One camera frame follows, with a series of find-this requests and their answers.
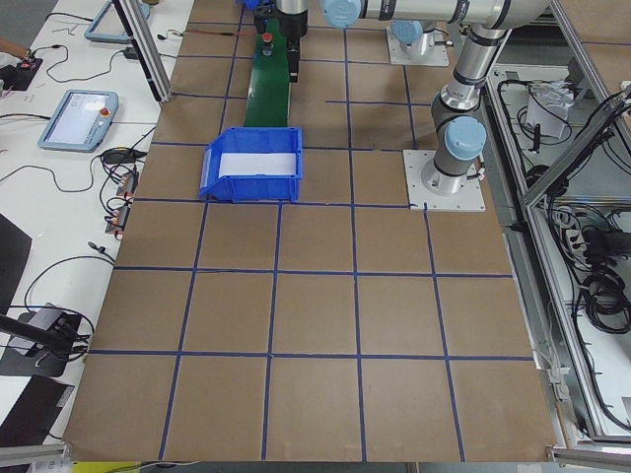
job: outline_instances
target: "grid square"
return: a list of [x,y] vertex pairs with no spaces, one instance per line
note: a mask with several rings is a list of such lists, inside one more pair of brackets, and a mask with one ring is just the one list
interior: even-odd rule
[[197,273],[184,348],[267,352],[272,282],[271,274]]
[[303,128],[303,146],[348,148],[346,103],[292,101],[289,126]]
[[[228,25],[189,25],[188,29],[200,32],[225,32],[236,31],[237,26]],[[181,41],[179,56],[223,56],[232,57],[235,53],[234,36],[221,36],[218,34],[203,34],[187,32]]]
[[488,209],[480,214],[430,212],[429,222],[439,273],[512,274],[500,227]]
[[298,84],[291,86],[292,107],[296,102],[346,101],[345,77],[342,63],[301,62]]
[[134,202],[118,266],[192,268],[204,204]]
[[193,8],[188,17],[189,22],[200,23],[235,23],[237,24],[241,18],[243,5],[233,2],[193,2]]
[[512,279],[443,278],[439,286],[451,355],[532,356]]
[[533,362],[452,362],[452,374],[467,461],[546,460],[556,439]]
[[94,349],[177,350],[188,271],[114,271]]
[[272,361],[267,459],[359,461],[357,362]]
[[386,29],[347,30],[346,39],[349,61],[390,63]]
[[91,354],[63,435],[73,459],[158,458],[174,368],[175,357]]
[[393,101],[407,103],[405,77],[401,66],[349,64],[351,101]]
[[369,461],[459,461],[445,362],[364,360]]
[[136,197],[198,199],[204,147],[152,145]]
[[260,460],[265,359],[184,357],[165,460]]
[[303,152],[304,177],[300,183],[303,202],[348,203],[351,200],[347,151]]
[[416,137],[415,150],[438,149],[438,137],[436,125],[432,118],[432,109],[429,106],[412,106],[414,117],[414,136]]
[[226,101],[226,113],[222,123],[222,133],[233,126],[244,126],[247,101],[243,99],[231,99]]
[[274,353],[355,354],[352,276],[278,276]]
[[232,64],[232,59],[180,57],[175,63],[171,85],[176,94],[223,97]]
[[283,206],[279,268],[352,271],[350,209]]
[[276,205],[211,204],[200,267],[273,269],[277,225]]
[[606,12],[607,28],[603,28],[600,18],[596,19],[595,12],[590,11],[593,4],[576,0],[561,0],[560,3],[581,41],[631,42],[627,21],[631,17],[631,5],[628,2],[602,0],[598,3],[598,10]]
[[[454,64],[455,59],[450,48],[448,52],[450,62]],[[412,103],[431,104],[438,91],[452,79],[453,71],[454,67],[406,66],[405,72]]]
[[409,150],[412,124],[407,105],[352,103],[353,148]]
[[356,204],[408,205],[403,157],[400,153],[353,152]]
[[163,105],[154,141],[206,145],[217,138],[223,109],[223,99],[177,97]]
[[431,278],[360,277],[362,353],[445,354]]
[[408,209],[355,209],[360,272],[428,273],[423,216]]

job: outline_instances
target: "metal bracket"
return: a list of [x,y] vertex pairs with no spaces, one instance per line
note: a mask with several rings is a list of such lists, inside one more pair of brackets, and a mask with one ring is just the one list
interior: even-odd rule
[[[407,195],[411,210],[447,211],[447,212],[484,212],[484,197],[478,179],[468,180],[462,190],[451,197],[443,197],[427,189],[421,180],[423,167],[436,154],[431,150],[405,150],[405,179],[407,180]],[[475,166],[471,165],[469,173],[475,173]]]

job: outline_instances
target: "white table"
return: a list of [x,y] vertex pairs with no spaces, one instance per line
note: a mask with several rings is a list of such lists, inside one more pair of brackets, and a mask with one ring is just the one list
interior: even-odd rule
[[[165,34],[168,29],[185,29],[193,0],[163,0],[152,9],[149,19],[152,34]],[[59,0],[54,11],[93,18],[103,6],[103,0]],[[72,29],[75,35],[64,28]],[[59,78],[86,77],[107,69],[110,56],[122,49],[120,44],[94,43],[83,37],[87,23],[68,17],[50,17],[35,39],[32,49],[52,44],[65,44],[69,49],[68,62],[54,68],[52,74]],[[158,41],[164,54],[177,55],[180,40],[170,36]],[[44,69],[63,57],[62,49],[48,49],[37,56],[44,59]],[[164,58],[169,75],[175,60]],[[36,142],[46,122],[38,119],[0,119],[0,177],[23,165],[35,165],[53,169],[62,188],[83,188],[90,182],[89,162],[103,150],[117,146],[131,146],[147,133],[158,121],[160,107],[155,102],[138,61],[124,59],[122,54],[114,58],[112,73],[87,82],[57,84],[40,70],[26,92],[15,92],[0,101],[0,114],[12,112],[50,115],[68,89],[105,90],[119,96],[119,110],[107,132],[104,142],[93,153],[46,151]],[[149,135],[139,146],[147,150]],[[86,192],[61,193],[49,172],[24,169],[0,182],[0,213],[4,214],[33,239],[31,255],[14,304],[22,304],[24,293],[31,281],[48,265],[76,255],[98,256],[88,248],[87,242],[103,245],[115,257],[118,242],[104,233],[104,210],[99,201],[99,191],[105,173],[96,161],[93,166],[95,184]],[[104,196],[114,195],[115,185],[109,182]],[[34,287],[29,304],[52,303],[85,313],[95,324],[105,297],[111,266],[94,259],[76,260],[60,265],[46,274]],[[11,309],[9,315],[17,317],[23,309]],[[89,330],[84,321],[80,333]],[[8,335],[0,333],[0,344],[8,342]],[[81,361],[67,365],[59,381],[78,386],[83,372]],[[0,422],[26,386],[28,377],[0,377],[3,395],[0,396]],[[61,436],[68,422],[74,394],[66,404],[52,432]],[[47,442],[57,442],[48,438]]]

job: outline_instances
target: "blue joint cap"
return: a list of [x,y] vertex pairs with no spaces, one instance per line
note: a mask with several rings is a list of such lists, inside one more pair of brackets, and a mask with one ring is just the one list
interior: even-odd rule
[[460,161],[472,161],[482,153],[486,143],[486,129],[482,123],[470,116],[461,116],[452,121],[445,132],[445,145]]
[[392,22],[392,34],[403,44],[412,44],[423,35],[423,26],[420,22],[394,20]]
[[326,21],[341,30],[353,25],[362,13],[361,0],[320,0],[319,3]]

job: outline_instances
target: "blue plastic bin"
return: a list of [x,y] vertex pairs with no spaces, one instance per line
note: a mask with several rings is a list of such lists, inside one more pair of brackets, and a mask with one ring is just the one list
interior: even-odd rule
[[[293,153],[296,173],[290,175],[223,175],[224,153]],[[206,147],[199,196],[219,200],[291,200],[300,195],[303,177],[303,133],[300,128],[229,128]]]

